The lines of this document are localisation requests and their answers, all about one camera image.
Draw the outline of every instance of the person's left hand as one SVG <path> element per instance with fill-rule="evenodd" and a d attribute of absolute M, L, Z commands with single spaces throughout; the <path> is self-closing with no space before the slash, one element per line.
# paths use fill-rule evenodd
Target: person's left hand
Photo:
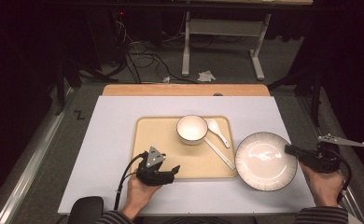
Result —
<path fill-rule="evenodd" d="M 141 210 L 147 206 L 153 194 L 161 187 L 147 186 L 136 177 L 136 174 L 132 175 L 127 190 L 127 201 L 121 212 L 130 220 L 134 220 Z"/>

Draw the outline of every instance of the striped sleeve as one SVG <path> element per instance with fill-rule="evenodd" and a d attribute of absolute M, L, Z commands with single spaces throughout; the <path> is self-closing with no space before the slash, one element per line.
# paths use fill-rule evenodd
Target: striped sleeve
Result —
<path fill-rule="evenodd" d="M 314 207 L 302 209 L 295 224 L 348 224 L 348 213 L 340 207 Z"/>
<path fill-rule="evenodd" d="M 96 224 L 133 224 L 133 222 L 120 211 L 112 210 L 103 213 Z"/>

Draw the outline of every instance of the white spoon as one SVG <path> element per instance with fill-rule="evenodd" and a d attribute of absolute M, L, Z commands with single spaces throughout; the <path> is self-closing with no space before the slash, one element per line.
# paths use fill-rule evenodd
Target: white spoon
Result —
<path fill-rule="evenodd" d="M 207 120 L 207 124 L 208 124 L 208 129 L 217 134 L 217 136 L 220 137 L 220 139 L 222 139 L 223 143 L 225 144 L 226 148 L 231 147 L 231 145 L 229 144 L 228 140 L 225 138 L 225 136 L 223 136 L 222 132 L 219 129 L 219 125 L 217 125 L 217 121 L 214 119 L 208 119 Z"/>

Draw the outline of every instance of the plate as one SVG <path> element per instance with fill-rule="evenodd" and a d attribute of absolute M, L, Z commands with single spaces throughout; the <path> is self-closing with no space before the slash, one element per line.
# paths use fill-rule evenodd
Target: plate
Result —
<path fill-rule="evenodd" d="M 237 148 L 238 175 L 254 189 L 273 191 L 292 181 L 298 169 L 294 156 L 285 153 L 287 140 L 274 133 L 254 133 Z"/>

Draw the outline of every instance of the tray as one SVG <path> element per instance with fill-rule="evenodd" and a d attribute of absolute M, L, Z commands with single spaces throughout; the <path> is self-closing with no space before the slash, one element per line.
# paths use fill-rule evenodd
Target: tray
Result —
<path fill-rule="evenodd" d="M 231 144 L 226 148 L 220 138 L 208 131 L 207 138 L 234 163 L 235 150 L 231 138 L 229 121 L 221 116 L 202 116 L 204 119 L 215 119 L 223 135 Z M 160 171 L 170 171 L 180 165 L 175 178 L 219 178 L 234 177 L 237 171 L 232 170 L 204 141 L 199 145 L 189 146 L 179 139 L 176 124 L 182 117 L 143 117 L 136 122 L 133 140 L 132 158 L 155 147 L 160 153 L 166 154 Z M 138 167 L 136 161 L 130 170 Z"/>

